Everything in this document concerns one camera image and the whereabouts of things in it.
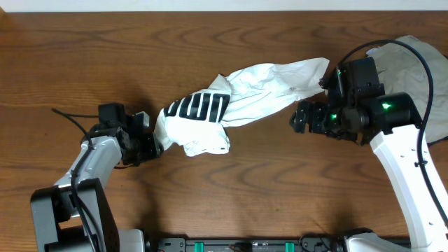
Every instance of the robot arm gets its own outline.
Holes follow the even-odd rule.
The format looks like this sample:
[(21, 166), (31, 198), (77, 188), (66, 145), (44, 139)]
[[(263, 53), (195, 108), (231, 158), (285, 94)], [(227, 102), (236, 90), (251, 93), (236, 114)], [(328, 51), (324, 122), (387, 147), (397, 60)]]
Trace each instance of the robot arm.
[[(444, 251), (448, 248), (448, 229), (429, 195), (421, 171), (415, 165), (417, 135), (414, 125), (393, 128), (393, 133), (380, 132), (370, 142), (374, 154), (383, 164), (398, 203), (405, 216), (412, 251)], [(445, 211), (448, 195), (435, 170), (426, 141), (423, 140), (426, 170), (434, 191)], [(406, 251), (371, 234), (359, 234), (346, 240), (347, 251)]]
[(154, 133), (146, 131), (148, 127), (144, 112), (130, 116), (122, 104), (99, 106), (99, 124), (90, 130), (92, 146), (83, 139), (70, 170), (53, 187), (37, 190), (31, 197), (38, 251), (92, 251), (85, 228), (59, 227), (80, 215), (71, 187), (72, 171), (78, 165), (76, 192), (97, 250), (145, 251), (142, 231), (117, 229), (104, 188), (120, 161), (137, 166), (161, 155), (163, 147)]
[[(431, 74), (427, 73), (431, 96)], [(311, 133), (360, 145), (370, 144), (397, 195), (408, 226), (412, 251), (444, 251), (448, 248), (448, 229), (442, 217), (448, 211), (448, 195), (435, 170), (424, 136), (420, 135), (424, 122), (412, 98), (406, 93), (385, 95), (371, 57), (339, 63), (323, 87), (328, 90), (328, 103), (300, 102), (290, 125), (300, 133), (305, 133), (305, 126), (309, 124)], [(417, 158), (420, 146), (423, 148), (424, 170)], [(428, 181), (425, 181), (423, 172), (427, 173)], [(430, 194), (430, 187), (435, 198)], [(375, 234), (359, 234), (346, 239), (346, 249), (380, 252), (403, 251), (404, 248), (397, 248)]]

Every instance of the gray cloth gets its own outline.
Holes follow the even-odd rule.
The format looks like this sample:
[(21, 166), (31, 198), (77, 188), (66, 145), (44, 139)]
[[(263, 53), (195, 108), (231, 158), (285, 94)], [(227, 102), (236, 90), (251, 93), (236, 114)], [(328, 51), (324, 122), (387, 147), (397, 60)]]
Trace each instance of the gray cloth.
[[(434, 81), (433, 106), (426, 126), (428, 143), (448, 136), (448, 59), (431, 45), (413, 36), (397, 38), (417, 50), (428, 63)], [(375, 60), (379, 82), (386, 94), (406, 92), (423, 118), (428, 102), (428, 78), (419, 59), (408, 49), (386, 44), (367, 54)]]

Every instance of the green light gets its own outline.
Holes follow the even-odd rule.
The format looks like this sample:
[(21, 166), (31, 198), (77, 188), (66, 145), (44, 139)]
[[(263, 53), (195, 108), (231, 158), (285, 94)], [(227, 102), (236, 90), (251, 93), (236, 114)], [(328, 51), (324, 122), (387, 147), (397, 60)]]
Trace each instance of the green light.
[(387, 103), (383, 103), (383, 108), (384, 109), (388, 109), (388, 108), (390, 108), (390, 107), (392, 107), (392, 105), (390, 105), (390, 104), (387, 104)]

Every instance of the wooden surface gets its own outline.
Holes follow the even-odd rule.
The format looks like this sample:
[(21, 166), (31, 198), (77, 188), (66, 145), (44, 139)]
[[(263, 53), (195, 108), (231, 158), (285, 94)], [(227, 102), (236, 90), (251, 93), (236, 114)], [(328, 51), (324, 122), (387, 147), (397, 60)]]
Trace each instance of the wooden surface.
[[(122, 102), (155, 119), (217, 74), (326, 57), (413, 34), (448, 53), (443, 12), (16, 13), (0, 22), (0, 251), (34, 251), (29, 198), (68, 170), (81, 132), (50, 111)], [(114, 171), (106, 189), (121, 229), (190, 237), (294, 237), (369, 227), (407, 235), (369, 146), (295, 134), (295, 104), (228, 128), (226, 155), (163, 157)], [(92, 119), (80, 120), (90, 127)], [(444, 182), (448, 142), (430, 148)]]

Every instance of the white garment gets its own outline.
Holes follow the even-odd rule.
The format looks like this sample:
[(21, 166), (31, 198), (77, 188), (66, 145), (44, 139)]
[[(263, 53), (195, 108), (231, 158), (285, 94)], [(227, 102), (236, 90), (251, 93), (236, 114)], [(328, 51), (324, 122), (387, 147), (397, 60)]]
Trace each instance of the white garment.
[[(434, 82), (433, 106), (426, 126), (426, 141), (448, 136), (448, 59), (437, 49), (413, 36), (397, 38), (417, 50), (428, 63)], [(379, 82), (386, 94), (406, 92), (423, 118), (428, 102), (428, 78), (417, 56), (408, 49), (386, 44), (367, 54), (375, 60)]]
[(245, 125), (322, 92), (319, 79), (328, 63), (325, 58), (290, 64), (266, 63), (231, 73), (227, 81), (232, 96), (221, 123), (224, 127)]
[[(200, 102), (195, 103), (189, 96), (164, 108), (157, 118), (155, 133), (165, 150), (177, 143), (190, 157), (204, 152), (227, 153), (230, 142), (223, 126), (245, 125), (322, 92), (319, 79), (328, 63), (327, 59), (316, 58), (284, 65), (258, 64), (227, 78), (218, 75), (208, 89), (192, 94), (201, 94)], [(208, 106), (206, 118), (200, 116), (204, 104)]]
[[(186, 115), (192, 115), (191, 110), (194, 107), (194, 98), (190, 101), (188, 101), (188, 97), (183, 98), (180, 102), (175, 101), (169, 108), (164, 108), (160, 111), (154, 133), (165, 150), (173, 143), (177, 143), (183, 146), (185, 154), (190, 157), (205, 152), (212, 154), (225, 154), (229, 152), (229, 138), (225, 134), (219, 120), (224, 114), (225, 109), (223, 107), (225, 106), (225, 100), (220, 98), (218, 99), (219, 106), (214, 107), (212, 105), (214, 95), (230, 96), (230, 91), (225, 85), (219, 85), (220, 82), (226, 82), (224, 77), (218, 76), (213, 82), (216, 83), (215, 87), (219, 89), (209, 88), (192, 94), (193, 96), (200, 94), (199, 106), (197, 106), (197, 112), (195, 114), (197, 117), (201, 116), (201, 109), (207, 106), (206, 117), (203, 120), (200, 120), (201, 118), (185, 118), (185, 114), (181, 114), (183, 108), (188, 108)], [(209, 95), (208, 103), (204, 102), (206, 99), (204, 98), (205, 95)], [(218, 115), (213, 118), (211, 116), (211, 110), (214, 109), (216, 111), (216, 108)]]

